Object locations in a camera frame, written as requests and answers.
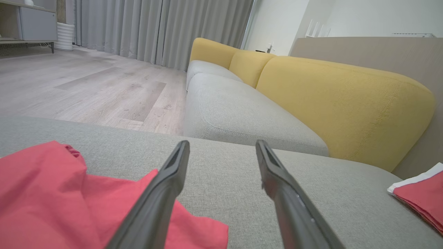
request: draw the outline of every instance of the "white cabinet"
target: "white cabinet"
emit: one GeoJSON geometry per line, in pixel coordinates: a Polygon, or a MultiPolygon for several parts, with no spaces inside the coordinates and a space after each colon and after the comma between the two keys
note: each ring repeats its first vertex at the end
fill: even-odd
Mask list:
{"type": "Polygon", "coordinates": [[[57,41],[56,11],[48,9],[55,7],[55,0],[36,3],[41,6],[26,5],[24,0],[0,0],[0,44],[57,41]]]}

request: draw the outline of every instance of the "shelf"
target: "shelf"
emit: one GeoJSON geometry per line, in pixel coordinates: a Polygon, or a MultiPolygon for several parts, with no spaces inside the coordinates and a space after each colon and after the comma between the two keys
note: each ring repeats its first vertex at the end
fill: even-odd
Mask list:
{"type": "Polygon", "coordinates": [[[13,40],[17,40],[17,39],[12,38],[12,37],[0,37],[0,41],[13,41],[13,40]]]}
{"type": "Polygon", "coordinates": [[[24,3],[18,3],[18,2],[8,1],[8,0],[0,0],[0,3],[10,4],[10,5],[15,5],[15,6],[20,6],[20,7],[26,7],[26,8],[32,8],[32,9],[38,9],[38,10],[43,10],[43,11],[52,12],[52,13],[56,12],[55,10],[52,10],[52,9],[46,9],[46,8],[39,7],[39,6],[32,6],[32,5],[27,5],[24,3]]]}
{"type": "Polygon", "coordinates": [[[56,42],[56,40],[43,40],[43,41],[23,41],[23,40],[1,40],[0,44],[14,44],[14,43],[52,43],[56,42]]]}

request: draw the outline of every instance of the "pink fabric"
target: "pink fabric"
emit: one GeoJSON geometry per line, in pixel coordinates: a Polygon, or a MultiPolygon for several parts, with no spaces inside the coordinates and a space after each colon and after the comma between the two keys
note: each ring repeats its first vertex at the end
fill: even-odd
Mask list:
{"type": "Polygon", "coordinates": [[[397,187],[394,195],[443,235],[443,172],[417,183],[397,187]]]}
{"type": "MultiPolygon", "coordinates": [[[[157,170],[141,180],[86,174],[81,154],[56,141],[0,159],[2,248],[104,248],[157,170]]],[[[228,226],[177,201],[165,248],[224,249],[228,226]]]]}

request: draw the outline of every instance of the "wooden floor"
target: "wooden floor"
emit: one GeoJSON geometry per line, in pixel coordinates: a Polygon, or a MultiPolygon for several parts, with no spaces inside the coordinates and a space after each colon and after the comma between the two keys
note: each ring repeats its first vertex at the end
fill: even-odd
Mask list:
{"type": "Polygon", "coordinates": [[[0,115],[182,134],[186,73],[75,47],[0,59],[0,115]]]}

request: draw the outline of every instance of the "yellow cushion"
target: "yellow cushion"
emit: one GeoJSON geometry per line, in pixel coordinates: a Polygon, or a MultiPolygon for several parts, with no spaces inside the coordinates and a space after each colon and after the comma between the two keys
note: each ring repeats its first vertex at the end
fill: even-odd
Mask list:
{"type": "Polygon", "coordinates": [[[236,74],[245,84],[255,88],[264,66],[274,57],[274,54],[239,50],[232,57],[229,70],[236,74]]]}
{"type": "Polygon", "coordinates": [[[305,58],[271,59],[256,89],[316,132],[331,157],[389,172],[435,108],[433,94],[406,76],[305,58]]]}
{"type": "Polygon", "coordinates": [[[229,69],[234,54],[240,49],[204,38],[196,38],[192,44],[189,61],[199,60],[229,69]]]}

